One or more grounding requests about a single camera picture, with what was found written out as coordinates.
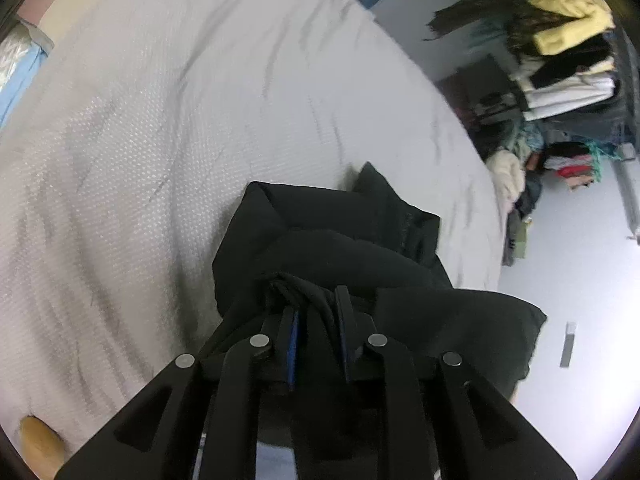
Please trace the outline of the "large black jacket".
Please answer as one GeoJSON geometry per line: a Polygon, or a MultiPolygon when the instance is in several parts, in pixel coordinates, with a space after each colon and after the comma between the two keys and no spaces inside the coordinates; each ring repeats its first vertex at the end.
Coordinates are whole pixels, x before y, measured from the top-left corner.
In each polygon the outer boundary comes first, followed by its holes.
{"type": "Polygon", "coordinates": [[[206,344],[224,352],[293,310],[297,330],[281,365],[303,479],[376,479],[384,422],[350,364],[335,291],[358,310],[382,288],[456,289],[436,254],[439,220],[404,202],[371,165],[349,191],[251,183],[213,262],[222,317],[206,344]]]}

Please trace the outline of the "pile of clothes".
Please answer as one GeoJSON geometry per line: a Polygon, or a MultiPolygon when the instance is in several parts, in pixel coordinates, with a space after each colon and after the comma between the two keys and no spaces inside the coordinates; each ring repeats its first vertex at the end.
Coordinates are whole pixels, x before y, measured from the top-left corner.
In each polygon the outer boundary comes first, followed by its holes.
{"type": "Polygon", "coordinates": [[[523,220],[532,223],[532,213],[540,200],[542,183],[537,165],[543,148],[541,132],[533,122],[522,119],[510,143],[484,160],[506,211],[504,266],[513,266],[518,260],[513,257],[516,231],[523,220]]]}

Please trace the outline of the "yellow cloth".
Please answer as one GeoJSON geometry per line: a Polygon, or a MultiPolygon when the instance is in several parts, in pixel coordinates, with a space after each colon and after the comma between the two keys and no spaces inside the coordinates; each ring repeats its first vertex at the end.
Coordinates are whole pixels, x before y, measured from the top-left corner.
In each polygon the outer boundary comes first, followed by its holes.
{"type": "Polygon", "coordinates": [[[29,469],[41,480],[52,480],[66,462],[63,440],[34,416],[20,422],[21,454],[29,469]]]}

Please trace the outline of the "green box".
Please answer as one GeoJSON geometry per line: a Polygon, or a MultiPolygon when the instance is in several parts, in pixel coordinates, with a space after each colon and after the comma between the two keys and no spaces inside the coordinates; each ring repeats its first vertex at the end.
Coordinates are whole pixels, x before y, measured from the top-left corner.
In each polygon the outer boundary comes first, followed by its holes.
{"type": "Polygon", "coordinates": [[[513,257],[515,259],[525,259],[528,241],[529,220],[523,220],[518,226],[513,243],[513,257]]]}

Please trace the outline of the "light grey bed cover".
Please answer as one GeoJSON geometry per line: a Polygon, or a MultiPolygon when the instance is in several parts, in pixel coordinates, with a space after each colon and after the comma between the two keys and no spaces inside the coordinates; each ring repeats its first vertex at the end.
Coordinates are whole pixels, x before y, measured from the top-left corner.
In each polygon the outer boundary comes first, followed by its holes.
{"type": "Polygon", "coordinates": [[[357,0],[102,0],[1,131],[1,428],[66,460],[220,323],[212,262],[252,181],[349,188],[370,162],[493,290],[494,182],[434,82],[357,0]]]}

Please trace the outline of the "teal hanger with small garments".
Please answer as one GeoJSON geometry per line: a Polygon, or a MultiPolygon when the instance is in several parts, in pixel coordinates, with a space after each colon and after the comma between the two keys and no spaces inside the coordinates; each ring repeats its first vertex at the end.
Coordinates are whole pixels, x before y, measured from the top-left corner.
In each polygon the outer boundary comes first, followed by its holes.
{"type": "Polygon", "coordinates": [[[555,142],[542,150],[537,170],[542,174],[552,172],[574,190],[599,183],[604,163],[621,159],[613,144],[581,140],[555,142]]]}

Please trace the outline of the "white air conditioner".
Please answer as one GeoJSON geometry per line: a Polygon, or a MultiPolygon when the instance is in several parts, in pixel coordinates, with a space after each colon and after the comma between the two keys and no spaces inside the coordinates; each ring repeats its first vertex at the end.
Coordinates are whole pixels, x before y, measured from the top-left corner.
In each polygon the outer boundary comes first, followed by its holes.
{"type": "Polygon", "coordinates": [[[617,159],[612,161],[620,196],[631,232],[631,238],[639,243],[639,155],[631,143],[617,147],[617,159]]]}

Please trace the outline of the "black storage rack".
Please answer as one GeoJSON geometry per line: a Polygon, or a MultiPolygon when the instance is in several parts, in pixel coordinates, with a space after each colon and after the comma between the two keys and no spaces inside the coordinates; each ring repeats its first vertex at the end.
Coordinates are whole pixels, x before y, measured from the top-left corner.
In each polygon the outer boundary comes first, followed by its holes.
{"type": "Polygon", "coordinates": [[[523,119],[514,82],[492,55],[458,68],[436,87],[483,160],[509,144],[523,119]]]}

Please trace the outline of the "white hanging sweater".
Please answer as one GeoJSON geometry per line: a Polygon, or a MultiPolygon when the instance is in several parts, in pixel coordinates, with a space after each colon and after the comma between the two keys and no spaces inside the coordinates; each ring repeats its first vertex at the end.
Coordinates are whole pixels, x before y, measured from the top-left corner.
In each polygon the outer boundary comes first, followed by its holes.
{"type": "Polygon", "coordinates": [[[578,70],[576,75],[535,88],[533,76],[541,67],[541,61],[529,58],[510,75],[524,94],[523,117],[528,122],[578,110],[614,96],[616,83],[612,56],[585,70],[578,70]]]}

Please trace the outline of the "light blue sheet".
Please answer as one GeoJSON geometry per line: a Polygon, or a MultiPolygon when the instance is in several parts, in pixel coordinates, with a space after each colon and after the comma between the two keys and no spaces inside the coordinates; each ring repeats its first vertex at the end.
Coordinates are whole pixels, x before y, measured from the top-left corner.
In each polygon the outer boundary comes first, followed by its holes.
{"type": "Polygon", "coordinates": [[[43,48],[32,42],[26,53],[17,62],[16,69],[0,93],[1,125],[8,121],[17,103],[30,87],[40,67],[47,59],[43,48]]]}

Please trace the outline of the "black hanging jacket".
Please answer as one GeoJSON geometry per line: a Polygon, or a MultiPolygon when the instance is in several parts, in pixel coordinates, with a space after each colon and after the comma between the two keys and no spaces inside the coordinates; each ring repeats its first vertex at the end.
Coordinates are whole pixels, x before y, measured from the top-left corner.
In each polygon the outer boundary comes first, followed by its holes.
{"type": "Polygon", "coordinates": [[[544,64],[529,76],[529,81],[535,89],[548,87],[574,76],[580,68],[588,70],[610,54],[611,46],[608,40],[602,35],[594,36],[563,52],[544,56],[544,64]]]}

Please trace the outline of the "brown patterned hanging scarf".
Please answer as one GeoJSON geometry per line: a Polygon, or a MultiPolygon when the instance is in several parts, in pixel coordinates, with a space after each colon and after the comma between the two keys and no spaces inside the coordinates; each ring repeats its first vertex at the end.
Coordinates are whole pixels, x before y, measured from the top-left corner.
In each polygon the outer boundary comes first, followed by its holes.
{"type": "Polygon", "coordinates": [[[521,10],[528,0],[460,0],[438,10],[426,24],[430,36],[424,41],[435,41],[485,18],[510,18],[521,10]]]}

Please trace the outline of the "yellow hanging hoodie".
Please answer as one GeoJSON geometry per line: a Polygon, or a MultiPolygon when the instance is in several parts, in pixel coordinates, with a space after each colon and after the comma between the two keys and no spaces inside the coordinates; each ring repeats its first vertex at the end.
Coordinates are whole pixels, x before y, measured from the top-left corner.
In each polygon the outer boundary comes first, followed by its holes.
{"type": "Polygon", "coordinates": [[[615,28],[605,0],[528,0],[528,3],[538,10],[570,18],[569,22],[533,34],[533,44],[543,56],[557,55],[615,28]]]}

